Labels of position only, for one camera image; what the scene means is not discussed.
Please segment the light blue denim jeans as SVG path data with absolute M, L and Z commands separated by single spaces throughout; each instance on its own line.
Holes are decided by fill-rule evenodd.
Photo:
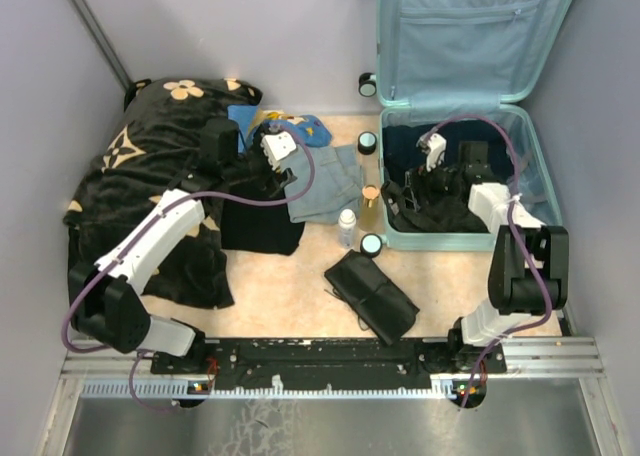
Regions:
M 354 145 L 310 148 L 315 177 L 309 191 L 288 203 L 292 223 L 337 224 L 343 210 L 361 208 L 364 170 Z

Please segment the black cloth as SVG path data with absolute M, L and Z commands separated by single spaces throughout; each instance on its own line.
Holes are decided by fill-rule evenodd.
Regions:
M 226 200 L 220 230 L 224 250 L 292 255 L 299 247 L 305 223 L 290 220 L 288 206 L 256 207 Z

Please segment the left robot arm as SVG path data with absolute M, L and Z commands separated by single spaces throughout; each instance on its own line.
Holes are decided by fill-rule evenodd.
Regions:
M 210 120 L 194 163 L 138 226 L 107 254 L 70 271 L 69 310 L 61 328 L 67 350 L 85 351 L 69 337 L 70 330 L 76 330 L 97 340 L 94 351 L 160 352 L 189 373 L 206 365 L 208 349 L 198 329 L 145 309 L 141 295 L 154 270 L 205 220 L 204 199 L 277 207 L 300 199 L 311 188 L 306 185 L 283 199 L 277 196 L 295 179 L 282 161 L 297 150 L 309 150 L 297 129 L 282 120 L 267 120 L 245 153 L 238 151 L 238 137 L 235 121 Z

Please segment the dark grey pinstripe garment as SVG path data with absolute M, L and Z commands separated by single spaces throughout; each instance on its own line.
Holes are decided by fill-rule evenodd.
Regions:
M 405 207 L 402 188 L 393 181 L 381 186 L 390 226 L 402 233 L 488 234 L 486 224 L 466 205 L 411 211 Z

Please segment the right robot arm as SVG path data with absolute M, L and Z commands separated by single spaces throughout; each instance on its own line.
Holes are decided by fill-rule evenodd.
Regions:
M 515 192 L 514 166 L 492 165 L 493 148 L 464 141 L 451 162 L 445 139 L 435 133 L 386 156 L 389 177 L 399 185 L 389 200 L 397 229 L 494 238 L 487 297 L 448 334 L 448 363 L 461 372 L 481 361 L 482 348 L 548 321 L 568 296 L 567 230 L 528 212 Z

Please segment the navy blue garment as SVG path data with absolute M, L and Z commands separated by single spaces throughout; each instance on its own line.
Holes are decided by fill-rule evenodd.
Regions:
M 432 127 L 433 124 L 415 127 L 400 125 L 383 129 L 384 166 L 392 181 L 403 184 L 404 175 L 408 170 L 425 163 L 426 156 L 416 144 Z M 504 139 L 489 124 L 478 120 L 458 121 L 446 125 L 439 134 L 447 141 L 444 167 L 458 163 L 461 142 L 484 141 L 488 143 L 488 163 L 493 173 L 502 181 L 513 175 L 514 167 Z

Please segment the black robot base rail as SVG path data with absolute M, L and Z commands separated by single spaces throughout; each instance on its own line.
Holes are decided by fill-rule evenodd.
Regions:
M 468 374 L 482 349 L 454 339 L 207 339 L 189 355 L 153 356 L 154 375 L 214 378 L 218 390 L 429 389 L 438 374 Z

